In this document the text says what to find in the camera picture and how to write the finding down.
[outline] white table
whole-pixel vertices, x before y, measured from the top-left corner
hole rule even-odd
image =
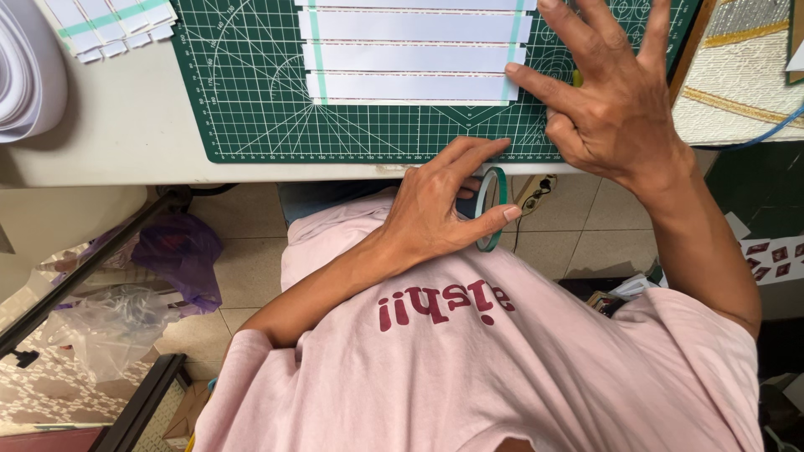
[[[0,187],[390,179],[401,178],[410,166],[212,163],[170,42],[92,64],[67,52],[64,60],[64,118],[45,134],[0,146]],[[565,163],[500,166],[510,175],[577,172]]]

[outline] cardboard box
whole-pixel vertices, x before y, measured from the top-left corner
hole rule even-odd
[[[195,421],[198,420],[201,410],[209,399],[208,383],[209,380],[194,381],[187,388],[182,403],[176,409],[173,419],[170,419],[165,434],[162,435],[162,439],[171,449],[183,452],[190,443],[190,437],[195,431]]]

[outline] pink t-shirt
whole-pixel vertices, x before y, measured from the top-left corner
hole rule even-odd
[[[282,288],[380,226],[381,194],[295,221]],[[613,319],[504,249],[470,246],[333,309],[296,349],[241,331],[195,451],[762,450],[742,327],[647,290]]]

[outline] t-shirt sleeve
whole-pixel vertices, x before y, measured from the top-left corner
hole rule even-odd
[[[296,370],[294,349],[274,349],[261,331],[236,333],[215,391],[196,422],[194,450],[221,450],[238,413],[249,405],[246,400],[268,401],[287,387]]]
[[[759,384],[757,347],[740,325],[703,303],[669,289],[648,289],[623,306],[613,319],[657,360],[680,351],[743,450],[762,450],[757,424]]]

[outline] blue cable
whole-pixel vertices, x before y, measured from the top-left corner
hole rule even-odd
[[[753,146],[759,142],[763,142],[765,139],[770,137],[771,135],[775,134],[779,130],[782,130],[787,126],[790,122],[793,122],[797,117],[804,114],[804,105],[798,107],[798,110],[794,111],[793,114],[788,116],[784,121],[776,124],[771,130],[768,130],[764,134],[760,135],[759,137],[754,138],[750,142],[739,143],[736,145],[726,145],[726,146],[696,146],[696,149],[702,150],[740,150],[749,146]]]

